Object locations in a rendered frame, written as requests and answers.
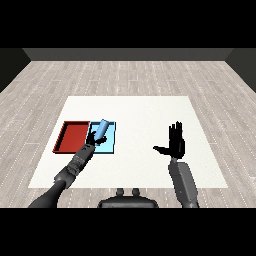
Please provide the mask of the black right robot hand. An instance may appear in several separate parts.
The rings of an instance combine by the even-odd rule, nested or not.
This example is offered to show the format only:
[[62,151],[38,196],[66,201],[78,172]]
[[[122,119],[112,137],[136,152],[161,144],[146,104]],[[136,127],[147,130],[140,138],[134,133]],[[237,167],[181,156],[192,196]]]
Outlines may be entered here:
[[162,155],[169,155],[171,158],[182,159],[185,155],[185,140],[183,139],[182,123],[176,122],[169,127],[169,146],[154,146],[153,149]]

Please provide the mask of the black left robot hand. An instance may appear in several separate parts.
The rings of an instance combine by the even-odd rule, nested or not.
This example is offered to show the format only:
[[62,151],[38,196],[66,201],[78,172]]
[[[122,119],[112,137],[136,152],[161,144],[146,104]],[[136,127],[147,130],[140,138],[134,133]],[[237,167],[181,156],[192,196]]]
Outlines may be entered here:
[[95,139],[94,135],[95,135],[95,131],[88,134],[88,136],[86,138],[86,144],[95,146],[95,145],[100,145],[102,143],[105,143],[107,141],[106,137],[102,137],[100,139]]

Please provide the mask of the blue can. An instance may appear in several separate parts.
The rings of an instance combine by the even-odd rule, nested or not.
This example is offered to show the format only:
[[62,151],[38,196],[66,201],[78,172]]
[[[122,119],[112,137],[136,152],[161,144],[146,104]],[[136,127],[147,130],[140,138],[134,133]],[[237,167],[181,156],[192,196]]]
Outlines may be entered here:
[[99,140],[99,139],[102,139],[104,137],[104,135],[105,135],[105,133],[106,133],[108,127],[109,127],[109,124],[110,124],[109,121],[104,120],[104,119],[101,120],[101,122],[100,122],[100,124],[97,128],[97,131],[94,135],[95,140]]

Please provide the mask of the light blue shallow open box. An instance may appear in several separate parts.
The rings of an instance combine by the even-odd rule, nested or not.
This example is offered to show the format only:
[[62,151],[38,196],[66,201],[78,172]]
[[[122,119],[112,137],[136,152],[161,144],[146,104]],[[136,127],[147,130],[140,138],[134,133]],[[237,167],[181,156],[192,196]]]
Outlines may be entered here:
[[[89,125],[88,133],[97,131],[99,126],[100,126],[99,121],[92,121]],[[113,154],[114,153],[115,131],[116,131],[116,123],[114,121],[110,121],[109,126],[104,134],[107,140],[100,145],[95,145],[96,154]]]

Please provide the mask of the red shallow open box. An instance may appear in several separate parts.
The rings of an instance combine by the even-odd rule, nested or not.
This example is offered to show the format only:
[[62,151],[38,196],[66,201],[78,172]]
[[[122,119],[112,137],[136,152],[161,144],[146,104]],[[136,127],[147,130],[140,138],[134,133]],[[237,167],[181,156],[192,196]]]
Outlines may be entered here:
[[65,121],[52,152],[75,154],[84,145],[89,124],[89,121]]

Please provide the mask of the dark grey robot body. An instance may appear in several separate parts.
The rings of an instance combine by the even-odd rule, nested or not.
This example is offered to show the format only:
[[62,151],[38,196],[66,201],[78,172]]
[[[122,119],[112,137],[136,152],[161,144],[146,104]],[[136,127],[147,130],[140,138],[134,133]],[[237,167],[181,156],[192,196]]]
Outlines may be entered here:
[[131,196],[125,196],[124,189],[118,188],[116,195],[101,200],[98,208],[158,208],[158,204],[155,200],[142,197],[138,188],[132,189]]

